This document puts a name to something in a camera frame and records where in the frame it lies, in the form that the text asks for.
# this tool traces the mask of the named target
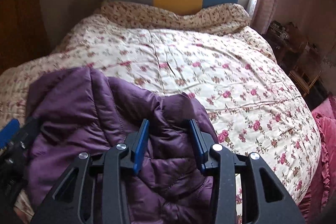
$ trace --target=purple jacket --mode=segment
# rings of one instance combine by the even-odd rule
[[[199,223],[209,220],[212,178],[196,169],[185,119],[217,137],[207,112],[185,94],[160,97],[90,68],[42,76],[30,86],[26,116],[39,117],[42,133],[29,153],[28,194],[33,208],[83,151],[97,155],[150,121],[148,149],[137,177],[126,181],[133,223]]]

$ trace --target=silver screw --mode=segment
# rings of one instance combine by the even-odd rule
[[[221,151],[223,149],[223,146],[219,143],[215,143],[212,145],[212,149],[215,151]]]
[[[253,153],[251,153],[250,157],[253,160],[258,160],[260,158],[260,155],[256,152],[253,152]]]
[[[86,159],[88,156],[89,156],[89,154],[86,153],[86,152],[82,152],[82,153],[80,153],[80,154],[78,155],[78,157],[79,157],[81,160]]]
[[[118,143],[117,144],[117,149],[118,150],[124,150],[124,149],[126,149],[126,147],[127,147],[127,145],[124,144],[124,143]]]

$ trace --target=wooden chair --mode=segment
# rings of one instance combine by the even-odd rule
[[[303,90],[302,97],[305,97],[320,77],[320,74],[321,67],[319,60],[309,51],[305,50],[294,68],[289,72],[289,77]]]

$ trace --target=purple puffer jacket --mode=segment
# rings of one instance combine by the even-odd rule
[[[204,107],[185,94],[160,97],[90,68],[44,75],[30,86],[26,116],[39,117],[30,151],[28,194],[33,208],[83,151],[97,155],[150,121],[148,150],[138,177],[126,181],[133,223],[208,223],[212,178],[196,169],[185,119],[217,137]]]

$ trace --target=white floral quilt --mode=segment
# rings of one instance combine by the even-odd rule
[[[186,92],[197,98],[220,143],[243,155],[259,152],[298,203],[320,158],[318,129],[248,17],[237,4],[177,16],[104,2],[53,54],[0,76],[0,127],[11,118],[24,122],[29,85],[42,74],[90,66],[159,95]]]

